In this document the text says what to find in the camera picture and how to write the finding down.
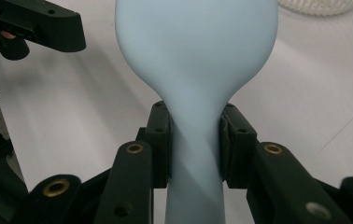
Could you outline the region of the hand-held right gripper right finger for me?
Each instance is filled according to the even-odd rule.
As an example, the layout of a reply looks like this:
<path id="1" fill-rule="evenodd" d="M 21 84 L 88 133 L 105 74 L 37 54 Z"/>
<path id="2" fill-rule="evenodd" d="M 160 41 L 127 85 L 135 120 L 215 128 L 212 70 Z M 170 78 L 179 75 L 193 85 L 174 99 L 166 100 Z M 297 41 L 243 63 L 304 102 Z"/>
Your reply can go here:
<path id="1" fill-rule="evenodd" d="M 230 189 L 246 189 L 257 133 L 235 105 L 227 104 L 220 117 L 219 134 L 222 179 Z"/>

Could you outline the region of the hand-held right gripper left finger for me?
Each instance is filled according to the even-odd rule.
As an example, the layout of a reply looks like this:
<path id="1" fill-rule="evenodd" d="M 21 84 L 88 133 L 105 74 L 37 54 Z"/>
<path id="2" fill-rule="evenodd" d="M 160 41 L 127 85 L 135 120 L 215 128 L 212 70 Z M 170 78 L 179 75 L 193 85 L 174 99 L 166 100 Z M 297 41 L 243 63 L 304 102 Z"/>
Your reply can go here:
<path id="1" fill-rule="evenodd" d="M 136 139 L 151 146 L 153 166 L 153 187 L 165 189 L 170 177 L 170 156 L 172 144 L 172 121 L 163 101 L 155 103 L 145 127 L 138 131 Z"/>

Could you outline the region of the light blue plastic scoop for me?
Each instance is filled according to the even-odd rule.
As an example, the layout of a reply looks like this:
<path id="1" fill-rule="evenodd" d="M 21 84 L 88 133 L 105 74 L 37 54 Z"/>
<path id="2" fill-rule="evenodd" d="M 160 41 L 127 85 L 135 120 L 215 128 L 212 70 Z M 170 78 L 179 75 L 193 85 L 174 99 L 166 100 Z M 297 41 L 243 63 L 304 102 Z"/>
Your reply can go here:
<path id="1" fill-rule="evenodd" d="M 173 121 L 164 224 L 225 224 L 219 123 L 275 44 L 277 0 L 116 0 L 120 51 Z"/>

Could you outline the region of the white table cover sheet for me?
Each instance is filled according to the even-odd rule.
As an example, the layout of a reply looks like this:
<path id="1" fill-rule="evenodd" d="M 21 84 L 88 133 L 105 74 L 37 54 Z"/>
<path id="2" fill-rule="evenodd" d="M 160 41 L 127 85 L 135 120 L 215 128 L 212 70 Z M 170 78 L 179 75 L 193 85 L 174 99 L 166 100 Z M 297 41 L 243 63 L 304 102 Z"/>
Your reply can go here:
<path id="1" fill-rule="evenodd" d="M 87 47 L 33 45 L 20 61 L 0 55 L 0 107 L 28 188 L 103 172 L 158 101 L 120 53 L 115 0 L 51 1 L 80 14 Z M 287 147 L 313 177 L 338 186 L 353 176 L 353 10 L 280 9 L 272 55 L 233 104 L 262 141 Z"/>

